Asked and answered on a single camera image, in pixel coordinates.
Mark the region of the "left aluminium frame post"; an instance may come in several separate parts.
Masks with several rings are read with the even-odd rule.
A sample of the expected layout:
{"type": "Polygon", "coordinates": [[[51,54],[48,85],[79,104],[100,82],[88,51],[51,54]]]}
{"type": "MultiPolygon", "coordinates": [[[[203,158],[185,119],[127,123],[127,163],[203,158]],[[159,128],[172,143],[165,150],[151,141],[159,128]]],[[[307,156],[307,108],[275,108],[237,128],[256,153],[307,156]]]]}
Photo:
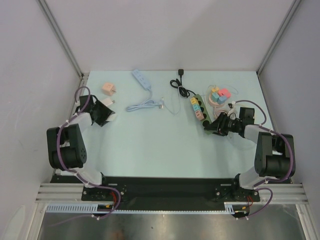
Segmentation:
{"type": "Polygon", "coordinates": [[[36,3],[38,4],[42,14],[44,15],[49,27],[51,28],[53,34],[55,35],[62,51],[64,52],[66,58],[68,59],[69,63],[71,64],[73,70],[75,71],[76,75],[79,77],[80,80],[82,80],[84,77],[86,77],[88,74],[84,73],[80,65],[78,64],[78,61],[76,60],[76,57],[68,44],[53,12],[50,9],[50,6],[48,5],[46,0],[36,0],[36,3]]]}

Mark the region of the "small yellow orange adapter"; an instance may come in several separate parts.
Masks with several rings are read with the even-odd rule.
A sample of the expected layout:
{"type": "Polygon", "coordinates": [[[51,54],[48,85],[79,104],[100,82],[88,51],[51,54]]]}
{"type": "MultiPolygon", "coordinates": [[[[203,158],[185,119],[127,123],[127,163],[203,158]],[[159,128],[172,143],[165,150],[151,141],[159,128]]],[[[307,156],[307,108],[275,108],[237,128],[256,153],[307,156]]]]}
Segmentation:
{"type": "Polygon", "coordinates": [[[211,88],[211,92],[212,92],[212,93],[216,93],[216,92],[218,92],[219,90],[220,90],[220,88],[217,87],[217,86],[214,86],[214,87],[211,88]]]}

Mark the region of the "pink deer cube socket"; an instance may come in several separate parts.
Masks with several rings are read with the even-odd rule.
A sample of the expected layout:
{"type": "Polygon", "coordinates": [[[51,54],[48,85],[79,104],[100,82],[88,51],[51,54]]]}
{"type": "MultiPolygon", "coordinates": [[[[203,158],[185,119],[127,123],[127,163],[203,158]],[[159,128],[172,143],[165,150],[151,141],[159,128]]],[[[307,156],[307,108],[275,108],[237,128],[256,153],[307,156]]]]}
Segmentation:
{"type": "Polygon", "coordinates": [[[101,88],[101,91],[103,94],[105,94],[106,96],[110,96],[110,97],[113,96],[117,92],[115,85],[110,82],[104,83],[101,88]]]}

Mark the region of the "pink round socket hub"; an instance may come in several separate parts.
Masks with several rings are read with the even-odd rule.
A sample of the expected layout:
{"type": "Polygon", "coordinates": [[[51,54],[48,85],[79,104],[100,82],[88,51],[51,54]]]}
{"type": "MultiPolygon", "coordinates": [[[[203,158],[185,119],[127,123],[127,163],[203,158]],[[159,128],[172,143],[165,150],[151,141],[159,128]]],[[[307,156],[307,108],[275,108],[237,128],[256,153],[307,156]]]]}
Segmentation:
{"type": "Polygon", "coordinates": [[[208,103],[212,107],[223,107],[226,103],[227,98],[225,96],[219,96],[218,93],[211,93],[208,97],[208,103]]]}

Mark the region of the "yellow plug adapter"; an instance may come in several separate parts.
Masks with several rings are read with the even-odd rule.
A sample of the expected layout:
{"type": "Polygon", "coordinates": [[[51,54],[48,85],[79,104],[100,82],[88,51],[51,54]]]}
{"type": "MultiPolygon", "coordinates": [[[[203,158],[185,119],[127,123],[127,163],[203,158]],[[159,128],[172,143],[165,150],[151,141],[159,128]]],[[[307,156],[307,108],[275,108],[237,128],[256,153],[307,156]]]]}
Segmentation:
{"type": "Polygon", "coordinates": [[[190,99],[190,102],[191,102],[192,105],[198,105],[199,104],[198,100],[195,97],[192,97],[190,99]]]}

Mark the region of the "white Honor charger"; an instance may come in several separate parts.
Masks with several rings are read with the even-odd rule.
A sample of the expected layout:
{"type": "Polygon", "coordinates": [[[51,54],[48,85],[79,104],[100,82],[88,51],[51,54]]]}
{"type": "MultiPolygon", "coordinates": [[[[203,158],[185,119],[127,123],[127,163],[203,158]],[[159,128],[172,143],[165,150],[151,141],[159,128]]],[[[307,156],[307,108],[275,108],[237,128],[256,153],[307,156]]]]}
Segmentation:
{"type": "Polygon", "coordinates": [[[111,98],[107,97],[104,100],[101,101],[106,107],[109,107],[110,105],[114,104],[115,101],[111,98]]]}

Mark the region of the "light blue cube charger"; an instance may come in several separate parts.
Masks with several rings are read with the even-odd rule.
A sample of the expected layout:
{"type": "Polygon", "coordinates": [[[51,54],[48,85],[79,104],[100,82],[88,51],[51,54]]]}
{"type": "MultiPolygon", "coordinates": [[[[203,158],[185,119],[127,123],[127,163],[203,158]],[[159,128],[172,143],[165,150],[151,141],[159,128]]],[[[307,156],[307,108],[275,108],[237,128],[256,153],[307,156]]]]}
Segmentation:
{"type": "Polygon", "coordinates": [[[224,104],[224,103],[226,102],[227,99],[228,99],[227,96],[222,95],[222,96],[220,96],[220,97],[217,99],[217,103],[218,103],[219,105],[222,105],[222,104],[224,104]]]}

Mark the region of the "red pink cube charger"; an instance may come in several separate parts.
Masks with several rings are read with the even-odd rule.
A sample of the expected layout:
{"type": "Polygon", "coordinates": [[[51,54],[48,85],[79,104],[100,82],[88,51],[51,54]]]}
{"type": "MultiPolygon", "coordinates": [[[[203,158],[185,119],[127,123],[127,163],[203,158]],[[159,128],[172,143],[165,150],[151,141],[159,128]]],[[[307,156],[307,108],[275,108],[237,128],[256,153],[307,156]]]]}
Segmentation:
{"type": "Polygon", "coordinates": [[[229,99],[231,97],[231,93],[229,92],[229,90],[227,88],[221,88],[218,90],[217,93],[220,97],[225,96],[227,99],[229,99]]]}

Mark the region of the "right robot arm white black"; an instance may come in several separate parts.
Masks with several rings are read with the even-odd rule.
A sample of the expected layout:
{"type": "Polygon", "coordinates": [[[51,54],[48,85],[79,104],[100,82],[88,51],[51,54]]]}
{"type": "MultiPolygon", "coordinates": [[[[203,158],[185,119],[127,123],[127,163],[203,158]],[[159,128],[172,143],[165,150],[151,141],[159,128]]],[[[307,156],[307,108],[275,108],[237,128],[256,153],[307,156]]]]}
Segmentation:
{"type": "Polygon", "coordinates": [[[262,184],[281,183],[291,178],[296,171],[294,138],[255,124],[255,109],[241,107],[239,117],[231,118],[221,113],[204,129],[212,134],[226,137],[236,133],[256,144],[254,165],[248,171],[235,176],[227,193],[227,199],[242,202],[253,197],[262,184]]]}

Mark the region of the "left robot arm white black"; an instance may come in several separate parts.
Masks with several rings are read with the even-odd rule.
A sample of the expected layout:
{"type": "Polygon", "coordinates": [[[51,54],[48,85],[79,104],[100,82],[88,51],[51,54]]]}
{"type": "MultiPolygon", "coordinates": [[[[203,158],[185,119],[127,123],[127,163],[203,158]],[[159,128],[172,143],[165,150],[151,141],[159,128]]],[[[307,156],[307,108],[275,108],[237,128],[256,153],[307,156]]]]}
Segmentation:
{"type": "Polygon", "coordinates": [[[93,124],[103,127],[116,119],[109,97],[99,100],[94,95],[83,95],[76,101],[72,117],[60,126],[46,131],[48,161],[55,170],[69,173],[80,180],[99,200],[110,195],[110,187],[103,183],[103,173],[86,165],[88,154],[83,133],[93,124]]]}

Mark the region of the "right aluminium frame post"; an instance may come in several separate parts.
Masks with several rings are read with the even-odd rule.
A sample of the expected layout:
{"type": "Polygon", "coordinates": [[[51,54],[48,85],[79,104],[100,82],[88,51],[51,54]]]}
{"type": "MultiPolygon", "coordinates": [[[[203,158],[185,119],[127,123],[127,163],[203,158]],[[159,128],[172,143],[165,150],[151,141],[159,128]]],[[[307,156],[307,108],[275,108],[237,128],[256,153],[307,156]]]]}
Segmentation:
{"type": "Polygon", "coordinates": [[[270,58],[272,57],[273,53],[275,52],[278,44],[280,43],[282,37],[284,36],[287,28],[289,27],[291,21],[295,17],[300,5],[302,4],[303,0],[293,0],[283,21],[281,22],[274,38],[271,41],[271,44],[269,45],[264,57],[262,58],[257,70],[256,74],[259,78],[262,74],[263,70],[265,69],[266,65],[268,64],[270,58]]]}

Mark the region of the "green power strip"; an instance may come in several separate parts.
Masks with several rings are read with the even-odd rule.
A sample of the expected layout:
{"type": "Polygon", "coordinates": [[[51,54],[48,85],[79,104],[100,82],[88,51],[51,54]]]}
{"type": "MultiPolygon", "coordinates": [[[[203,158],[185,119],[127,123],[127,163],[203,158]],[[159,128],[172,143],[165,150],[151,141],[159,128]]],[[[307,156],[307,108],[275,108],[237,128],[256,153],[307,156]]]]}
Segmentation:
{"type": "MultiPolygon", "coordinates": [[[[195,95],[193,96],[193,98],[196,98],[196,99],[197,99],[198,105],[200,106],[200,109],[201,109],[201,111],[202,111],[202,113],[203,113],[203,115],[204,115],[204,119],[203,119],[203,120],[199,120],[199,121],[200,121],[200,125],[201,125],[201,127],[203,128],[203,130],[204,130],[205,126],[211,124],[213,121],[211,120],[211,118],[210,118],[210,116],[209,116],[209,113],[208,113],[207,108],[206,108],[206,106],[205,106],[205,102],[204,102],[204,100],[202,99],[202,97],[201,97],[199,94],[195,94],[195,95]]],[[[209,134],[217,134],[217,132],[209,132],[209,131],[206,131],[206,130],[204,130],[204,132],[205,132],[206,134],[208,134],[208,135],[209,135],[209,134]]]]}

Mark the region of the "teal plug adapter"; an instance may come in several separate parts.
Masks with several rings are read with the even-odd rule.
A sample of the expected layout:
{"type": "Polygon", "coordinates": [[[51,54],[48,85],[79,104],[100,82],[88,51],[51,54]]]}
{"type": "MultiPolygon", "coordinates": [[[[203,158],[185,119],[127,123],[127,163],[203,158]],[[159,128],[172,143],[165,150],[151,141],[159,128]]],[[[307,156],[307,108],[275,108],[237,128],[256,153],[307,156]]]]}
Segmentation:
{"type": "Polygon", "coordinates": [[[195,112],[201,111],[201,107],[198,104],[193,104],[192,107],[195,112]]]}

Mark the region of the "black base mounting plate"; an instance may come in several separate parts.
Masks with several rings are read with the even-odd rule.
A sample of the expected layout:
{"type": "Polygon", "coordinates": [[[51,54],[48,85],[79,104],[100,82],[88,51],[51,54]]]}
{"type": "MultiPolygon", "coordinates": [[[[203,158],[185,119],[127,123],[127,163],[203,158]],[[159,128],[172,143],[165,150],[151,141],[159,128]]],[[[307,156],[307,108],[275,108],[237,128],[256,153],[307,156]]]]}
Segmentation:
{"type": "MultiPolygon", "coordinates": [[[[171,205],[242,202],[227,199],[234,178],[170,178],[170,177],[118,177],[104,176],[102,185],[115,188],[120,195],[109,189],[83,187],[80,199],[84,202],[110,202],[120,200],[120,204],[171,205]]],[[[255,202],[259,194],[251,197],[255,202]]]]}

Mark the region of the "pink plug adapter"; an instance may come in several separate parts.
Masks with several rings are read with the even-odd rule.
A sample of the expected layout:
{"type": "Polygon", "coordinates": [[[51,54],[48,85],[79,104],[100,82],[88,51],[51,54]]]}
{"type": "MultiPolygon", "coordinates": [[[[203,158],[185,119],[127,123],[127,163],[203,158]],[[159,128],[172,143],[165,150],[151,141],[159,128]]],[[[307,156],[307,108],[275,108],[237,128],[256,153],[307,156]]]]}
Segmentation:
{"type": "Polygon", "coordinates": [[[196,116],[197,119],[200,120],[200,121],[205,118],[204,115],[203,115],[203,113],[202,113],[202,111],[200,111],[200,110],[197,110],[197,111],[195,112],[195,116],[196,116]]]}

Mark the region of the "aluminium frame post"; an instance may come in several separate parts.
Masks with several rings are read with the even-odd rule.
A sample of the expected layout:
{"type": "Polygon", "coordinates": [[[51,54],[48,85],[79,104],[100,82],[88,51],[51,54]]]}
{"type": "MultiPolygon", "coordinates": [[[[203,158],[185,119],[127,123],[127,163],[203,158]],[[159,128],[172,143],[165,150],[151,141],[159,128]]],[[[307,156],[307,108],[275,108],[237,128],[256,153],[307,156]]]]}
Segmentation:
{"type": "Polygon", "coordinates": [[[71,64],[73,70],[75,71],[76,75],[79,77],[80,80],[82,80],[84,77],[86,77],[88,74],[84,73],[80,65],[78,64],[78,61],[76,60],[76,57],[68,44],[53,12],[50,9],[50,6],[48,5],[46,0],[36,0],[36,3],[38,4],[42,14],[44,15],[49,27],[51,28],[53,34],[55,35],[62,51],[64,52],[66,58],[68,59],[69,63],[71,64]]]}
{"type": "Polygon", "coordinates": [[[291,21],[295,17],[300,5],[302,4],[303,0],[293,0],[283,21],[281,22],[274,38],[271,41],[271,44],[269,45],[264,57],[262,58],[257,70],[256,74],[259,78],[262,74],[263,70],[265,69],[266,65],[268,64],[270,58],[272,57],[273,53],[275,52],[278,44],[280,43],[282,37],[284,36],[287,28],[289,27],[291,21]]]}

